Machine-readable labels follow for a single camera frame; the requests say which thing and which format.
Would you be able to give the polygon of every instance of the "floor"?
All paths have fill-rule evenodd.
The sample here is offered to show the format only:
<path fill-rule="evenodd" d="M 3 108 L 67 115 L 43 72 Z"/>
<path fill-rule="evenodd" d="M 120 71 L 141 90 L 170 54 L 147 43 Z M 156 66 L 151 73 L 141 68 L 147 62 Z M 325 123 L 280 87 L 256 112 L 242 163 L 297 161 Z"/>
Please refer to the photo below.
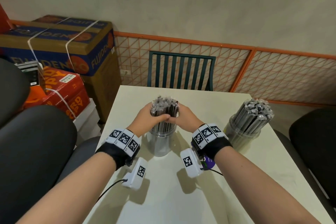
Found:
<path fill-rule="evenodd" d="M 276 129 L 289 138 L 288 130 L 291 124 L 310 111 L 318 107 L 301 105 L 269 104 L 274 112 L 274 118 L 270 121 L 273 129 Z"/>

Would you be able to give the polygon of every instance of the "electrical outlet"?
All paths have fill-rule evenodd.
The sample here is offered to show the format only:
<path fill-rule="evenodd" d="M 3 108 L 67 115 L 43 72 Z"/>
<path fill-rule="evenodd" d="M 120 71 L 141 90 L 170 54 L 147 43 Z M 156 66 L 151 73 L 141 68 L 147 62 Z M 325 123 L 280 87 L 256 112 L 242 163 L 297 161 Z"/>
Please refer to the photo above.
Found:
<path fill-rule="evenodd" d="M 123 76 L 131 76 L 131 70 L 120 69 L 120 74 Z"/>

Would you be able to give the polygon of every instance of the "table surface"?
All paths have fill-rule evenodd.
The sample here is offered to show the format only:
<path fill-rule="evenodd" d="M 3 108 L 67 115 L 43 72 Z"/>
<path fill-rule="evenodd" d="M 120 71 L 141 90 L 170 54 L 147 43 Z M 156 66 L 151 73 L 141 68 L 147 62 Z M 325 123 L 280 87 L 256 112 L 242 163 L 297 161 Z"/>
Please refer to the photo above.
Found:
<path fill-rule="evenodd" d="M 224 129 L 249 94 L 120 86 L 99 146 L 114 128 L 125 128 L 138 111 L 159 95 L 172 96 L 202 121 Z M 225 179 L 206 171 L 191 179 L 179 157 L 190 147 L 191 133 L 179 127 L 172 151 L 153 156 L 142 137 L 138 156 L 148 161 L 145 178 L 138 191 L 117 184 L 94 206 L 84 223 L 253 223 Z M 333 224 L 328 213 L 296 167 L 273 129 L 267 124 L 244 155 L 276 180 L 322 224 Z M 126 173 L 120 168 L 106 188 Z"/>

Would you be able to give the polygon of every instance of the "white wall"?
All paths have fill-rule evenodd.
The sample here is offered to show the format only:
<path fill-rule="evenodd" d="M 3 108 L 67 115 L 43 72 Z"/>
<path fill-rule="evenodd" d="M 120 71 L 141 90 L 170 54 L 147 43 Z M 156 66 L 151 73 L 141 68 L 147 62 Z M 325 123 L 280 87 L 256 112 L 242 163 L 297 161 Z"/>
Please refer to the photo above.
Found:
<path fill-rule="evenodd" d="M 336 0 L 0 0 L 10 18 L 110 20 L 118 31 L 336 54 Z"/>

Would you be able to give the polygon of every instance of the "purple sticker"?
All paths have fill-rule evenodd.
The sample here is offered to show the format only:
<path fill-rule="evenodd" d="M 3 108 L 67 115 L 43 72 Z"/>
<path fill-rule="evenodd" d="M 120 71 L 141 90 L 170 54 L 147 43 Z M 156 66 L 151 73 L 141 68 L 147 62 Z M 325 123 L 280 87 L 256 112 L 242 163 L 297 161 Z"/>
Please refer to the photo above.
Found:
<path fill-rule="evenodd" d="M 211 158 L 208 158 L 207 156 L 204 156 L 203 160 L 201 160 L 201 164 L 204 170 L 209 170 L 216 165 L 215 161 Z"/>

